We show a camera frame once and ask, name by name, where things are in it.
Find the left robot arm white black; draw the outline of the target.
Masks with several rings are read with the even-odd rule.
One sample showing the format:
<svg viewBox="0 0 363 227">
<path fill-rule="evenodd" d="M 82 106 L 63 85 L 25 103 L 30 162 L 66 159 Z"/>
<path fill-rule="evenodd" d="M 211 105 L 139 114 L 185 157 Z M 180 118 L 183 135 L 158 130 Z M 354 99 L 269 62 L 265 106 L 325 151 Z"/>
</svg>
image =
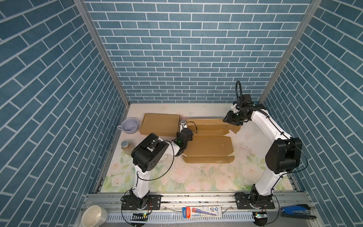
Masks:
<svg viewBox="0 0 363 227">
<path fill-rule="evenodd" d="M 166 141 L 151 133 L 133 150 L 131 157 L 135 167 L 135 183 L 129 196 L 133 207 L 141 210 L 149 204 L 149 182 L 160 179 L 160 177 L 152 179 L 151 170 L 156 167 L 164 154 L 173 158 L 183 154 L 193 134 L 193 130 L 184 128 L 177 133 L 174 140 Z"/>
</svg>

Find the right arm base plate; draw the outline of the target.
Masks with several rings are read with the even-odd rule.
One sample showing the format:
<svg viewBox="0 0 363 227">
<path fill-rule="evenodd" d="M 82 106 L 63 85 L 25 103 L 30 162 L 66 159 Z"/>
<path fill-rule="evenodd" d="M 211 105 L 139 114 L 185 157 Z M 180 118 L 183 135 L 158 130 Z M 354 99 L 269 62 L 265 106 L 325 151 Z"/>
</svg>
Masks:
<svg viewBox="0 0 363 227">
<path fill-rule="evenodd" d="M 275 209 L 275 204 L 272 199 L 272 195 L 261 196 L 255 193 L 236 193 L 234 195 L 237 209 L 247 210 L 247 209 Z"/>
</svg>

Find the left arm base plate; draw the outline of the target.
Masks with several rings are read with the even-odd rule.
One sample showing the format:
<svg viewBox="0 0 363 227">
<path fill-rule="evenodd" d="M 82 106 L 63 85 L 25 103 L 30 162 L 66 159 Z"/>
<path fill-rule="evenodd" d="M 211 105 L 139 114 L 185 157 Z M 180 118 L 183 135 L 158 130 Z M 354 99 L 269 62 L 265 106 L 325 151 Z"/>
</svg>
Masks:
<svg viewBox="0 0 363 227">
<path fill-rule="evenodd" d="M 159 194 L 146 194 L 144 197 L 139 198 L 135 194 L 128 194 L 121 199 L 123 210 L 160 210 L 161 195 Z"/>
</svg>

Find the brown cardboard box stack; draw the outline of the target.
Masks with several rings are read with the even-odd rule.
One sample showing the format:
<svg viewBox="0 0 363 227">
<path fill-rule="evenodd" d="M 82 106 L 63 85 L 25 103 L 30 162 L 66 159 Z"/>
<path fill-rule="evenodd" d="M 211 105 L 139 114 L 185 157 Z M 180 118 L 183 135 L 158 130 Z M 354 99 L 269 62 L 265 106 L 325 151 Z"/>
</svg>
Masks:
<svg viewBox="0 0 363 227">
<path fill-rule="evenodd" d="M 236 135 L 240 126 L 225 123 L 222 119 L 188 119 L 192 140 L 182 158 L 188 164 L 229 164 L 235 159 L 233 143 L 228 134 Z"/>
</svg>

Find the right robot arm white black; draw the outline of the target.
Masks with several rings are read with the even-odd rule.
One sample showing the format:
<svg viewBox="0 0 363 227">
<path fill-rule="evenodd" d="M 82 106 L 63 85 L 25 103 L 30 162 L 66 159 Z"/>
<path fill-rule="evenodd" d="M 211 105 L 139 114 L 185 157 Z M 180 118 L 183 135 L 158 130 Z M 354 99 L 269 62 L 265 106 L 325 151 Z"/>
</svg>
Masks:
<svg viewBox="0 0 363 227">
<path fill-rule="evenodd" d="M 279 180 L 299 167 L 303 143 L 299 138 L 291 137 L 278 126 L 262 104 L 251 101 L 250 95 L 237 94 L 236 97 L 232 110 L 227 113 L 223 122 L 242 126 L 252 121 L 259 126 L 271 144 L 265 156 L 267 167 L 260 180 L 252 186 L 248 194 L 234 195 L 237 208 L 274 209 L 272 199 L 274 188 Z"/>
</svg>

